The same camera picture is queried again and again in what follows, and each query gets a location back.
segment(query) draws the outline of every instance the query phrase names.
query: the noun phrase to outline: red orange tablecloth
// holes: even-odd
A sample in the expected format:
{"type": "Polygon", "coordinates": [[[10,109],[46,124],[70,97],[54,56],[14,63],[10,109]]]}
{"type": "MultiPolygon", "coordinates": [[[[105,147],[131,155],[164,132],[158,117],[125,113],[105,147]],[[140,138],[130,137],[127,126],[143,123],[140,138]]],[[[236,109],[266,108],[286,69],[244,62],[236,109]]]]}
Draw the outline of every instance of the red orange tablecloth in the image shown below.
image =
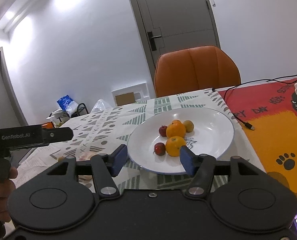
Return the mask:
{"type": "Polygon", "coordinates": [[[229,90],[225,101],[233,113],[255,127],[254,131],[244,127],[244,131],[266,172],[297,196],[297,96],[294,85],[266,83],[229,90]]]}

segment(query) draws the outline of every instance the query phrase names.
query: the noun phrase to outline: leather chair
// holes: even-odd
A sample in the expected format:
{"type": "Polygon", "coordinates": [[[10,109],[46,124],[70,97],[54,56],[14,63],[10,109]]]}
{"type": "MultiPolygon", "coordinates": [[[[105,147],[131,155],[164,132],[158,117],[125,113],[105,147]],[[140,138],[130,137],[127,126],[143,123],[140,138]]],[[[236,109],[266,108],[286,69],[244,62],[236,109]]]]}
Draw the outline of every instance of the leather chair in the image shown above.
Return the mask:
{"type": "Polygon", "coordinates": [[[161,55],[154,80],[157,97],[239,84],[241,77],[235,63],[215,46],[183,49],[161,55]]]}

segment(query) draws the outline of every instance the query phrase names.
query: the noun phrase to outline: small apple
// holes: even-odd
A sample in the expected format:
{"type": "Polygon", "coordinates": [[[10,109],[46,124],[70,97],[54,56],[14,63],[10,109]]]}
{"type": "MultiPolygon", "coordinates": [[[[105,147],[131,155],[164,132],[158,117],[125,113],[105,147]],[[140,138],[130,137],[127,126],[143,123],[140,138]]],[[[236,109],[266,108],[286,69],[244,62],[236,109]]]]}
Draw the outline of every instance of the small apple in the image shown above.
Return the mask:
{"type": "Polygon", "coordinates": [[[167,136],[167,126],[166,126],[166,125],[162,125],[162,126],[159,128],[159,134],[160,134],[162,137],[166,137],[166,136],[167,136]]]}
{"type": "Polygon", "coordinates": [[[165,145],[164,143],[157,143],[154,145],[154,152],[158,156],[163,156],[165,154],[165,145]]]}

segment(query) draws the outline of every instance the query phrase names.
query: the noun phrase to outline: white plate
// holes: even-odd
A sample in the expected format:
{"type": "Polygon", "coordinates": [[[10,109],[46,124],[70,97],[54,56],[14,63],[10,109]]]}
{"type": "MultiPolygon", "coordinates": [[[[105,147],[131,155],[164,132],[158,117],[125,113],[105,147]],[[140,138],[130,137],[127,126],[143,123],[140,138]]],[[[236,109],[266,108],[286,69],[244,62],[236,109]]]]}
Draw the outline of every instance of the white plate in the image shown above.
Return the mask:
{"type": "Polygon", "coordinates": [[[230,146],[234,137],[231,121],[222,113],[209,108],[179,108],[155,115],[135,128],[128,141],[130,158],[142,168],[159,174],[183,174],[185,170],[180,157],[171,157],[167,153],[157,156],[154,145],[167,141],[159,134],[162,125],[173,120],[181,122],[191,120],[194,131],[186,133],[186,145],[196,155],[206,153],[220,157],[230,146]]]}

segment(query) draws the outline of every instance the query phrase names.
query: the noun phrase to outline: tablecloth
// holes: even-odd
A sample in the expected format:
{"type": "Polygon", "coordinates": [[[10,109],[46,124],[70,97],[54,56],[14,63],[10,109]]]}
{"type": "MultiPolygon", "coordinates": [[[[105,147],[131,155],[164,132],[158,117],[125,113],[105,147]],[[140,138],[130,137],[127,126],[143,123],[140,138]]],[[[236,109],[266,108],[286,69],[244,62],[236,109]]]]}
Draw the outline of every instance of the tablecloth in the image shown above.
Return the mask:
{"type": "Polygon", "coordinates": [[[297,196],[297,95],[294,84],[265,83],[228,91],[230,109],[255,131],[245,129],[267,173],[297,196]]]}
{"type": "MultiPolygon", "coordinates": [[[[112,153],[120,144],[127,144],[134,129],[145,120],[164,111],[177,108],[207,107],[225,114],[233,123],[235,134],[230,148],[220,157],[229,160],[239,155],[253,165],[264,170],[254,149],[239,123],[218,92],[212,89],[193,91],[173,96],[150,99],[125,106],[118,106],[98,113],[75,117],[63,126],[73,130],[71,141],[53,143],[37,148],[18,168],[15,179],[17,187],[57,162],[61,156],[75,156],[77,160],[87,160],[99,153],[112,153]]],[[[194,138],[187,140],[189,147],[194,146],[194,138]]],[[[144,170],[128,160],[114,182],[122,191],[135,189],[185,188],[191,181],[187,175],[160,175],[144,170]]],[[[94,190],[92,180],[80,177],[80,182],[94,190]]],[[[215,176],[212,190],[227,182],[226,176],[215,176]]]]}

